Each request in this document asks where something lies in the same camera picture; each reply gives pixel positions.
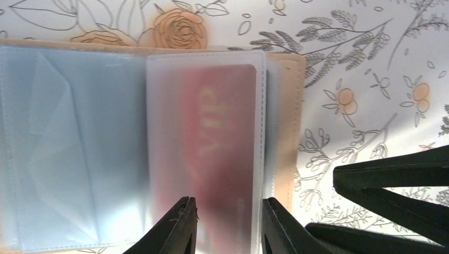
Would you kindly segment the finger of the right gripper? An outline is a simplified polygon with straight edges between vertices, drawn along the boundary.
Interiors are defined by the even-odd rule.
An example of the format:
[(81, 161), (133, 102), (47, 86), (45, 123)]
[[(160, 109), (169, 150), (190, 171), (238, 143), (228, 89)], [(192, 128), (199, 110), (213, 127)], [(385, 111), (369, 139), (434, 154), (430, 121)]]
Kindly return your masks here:
[(340, 196), (442, 246), (448, 245), (448, 206), (396, 190), (446, 186), (448, 146), (333, 170), (333, 187)]
[(333, 253), (448, 253), (446, 247), (342, 226), (309, 223), (305, 229)]

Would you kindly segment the red card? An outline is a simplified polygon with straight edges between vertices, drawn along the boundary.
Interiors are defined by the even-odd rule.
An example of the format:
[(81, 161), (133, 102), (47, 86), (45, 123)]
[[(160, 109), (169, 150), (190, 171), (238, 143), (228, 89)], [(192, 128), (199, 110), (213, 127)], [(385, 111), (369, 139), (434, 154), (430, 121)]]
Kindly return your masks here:
[(185, 158), (211, 253), (250, 253), (256, 73), (192, 68), (182, 83)]

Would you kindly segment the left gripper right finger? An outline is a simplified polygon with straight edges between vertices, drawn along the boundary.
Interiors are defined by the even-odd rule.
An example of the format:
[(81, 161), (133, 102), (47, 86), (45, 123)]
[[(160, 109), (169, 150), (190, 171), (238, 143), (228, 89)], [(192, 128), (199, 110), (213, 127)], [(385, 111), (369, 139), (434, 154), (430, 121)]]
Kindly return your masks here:
[(324, 253), (325, 247), (274, 197), (262, 204), (263, 253)]

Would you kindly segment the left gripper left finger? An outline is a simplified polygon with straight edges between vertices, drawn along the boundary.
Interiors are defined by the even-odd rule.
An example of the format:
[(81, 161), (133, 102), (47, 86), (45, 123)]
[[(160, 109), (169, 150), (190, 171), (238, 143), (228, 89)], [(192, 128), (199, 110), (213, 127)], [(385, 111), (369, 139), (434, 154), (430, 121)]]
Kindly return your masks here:
[(184, 196), (124, 254), (195, 254), (196, 236), (196, 200)]

